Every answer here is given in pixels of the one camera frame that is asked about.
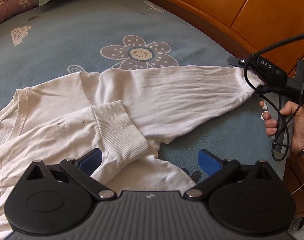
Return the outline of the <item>person's right hand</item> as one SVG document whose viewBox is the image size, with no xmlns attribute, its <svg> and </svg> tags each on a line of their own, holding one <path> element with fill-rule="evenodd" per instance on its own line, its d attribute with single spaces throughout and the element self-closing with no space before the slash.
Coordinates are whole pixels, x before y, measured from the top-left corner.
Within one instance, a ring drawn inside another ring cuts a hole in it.
<svg viewBox="0 0 304 240">
<path fill-rule="evenodd" d="M 266 108 L 264 101 L 260 102 L 262 109 Z M 282 115 L 290 115 L 295 112 L 298 105 L 294 102 L 288 101 L 285 106 L 280 110 Z M 277 120 L 272 119 L 269 112 L 264 111 L 261 114 L 262 120 L 264 120 L 264 126 L 266 128 L 266 135 L 272 136 L 276 133 Z M 294 153 L 300 153 L 304 149 L 304 107 L 300 107 L 294 116 L 294 131 L 292 138 L 291 151 Z"/>
</svg>

